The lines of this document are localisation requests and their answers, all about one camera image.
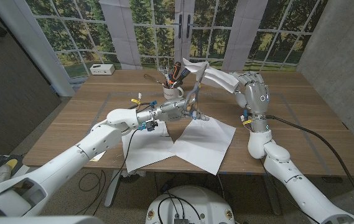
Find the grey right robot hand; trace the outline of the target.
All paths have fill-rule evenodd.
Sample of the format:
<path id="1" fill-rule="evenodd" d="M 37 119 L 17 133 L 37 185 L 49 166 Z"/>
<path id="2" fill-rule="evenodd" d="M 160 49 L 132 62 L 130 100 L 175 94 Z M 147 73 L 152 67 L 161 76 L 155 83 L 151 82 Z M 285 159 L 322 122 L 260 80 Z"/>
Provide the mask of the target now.
<path id="1" fill-rule="evenodd" d="M 231 75 L 240 82 L 234 92 L 237 104 L 248 108 L 252 113 L 265 114 L 269 105 L 269 88 L 261 74 L 248 71 L 232 72 Z"/>

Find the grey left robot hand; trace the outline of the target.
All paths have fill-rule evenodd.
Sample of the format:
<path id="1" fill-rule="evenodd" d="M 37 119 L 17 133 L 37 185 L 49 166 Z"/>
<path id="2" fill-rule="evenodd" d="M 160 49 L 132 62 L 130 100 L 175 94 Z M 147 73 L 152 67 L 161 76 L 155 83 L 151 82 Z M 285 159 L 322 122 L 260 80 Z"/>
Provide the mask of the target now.
<path id="1" fill-rule="evenodd" d="M 196 101 L 190 103 L 185 98 L 167 100 L 157 109 L 156 119 L 160 121 L 179 121 L 182 118 L 210 120 L 198 110 Z"/>

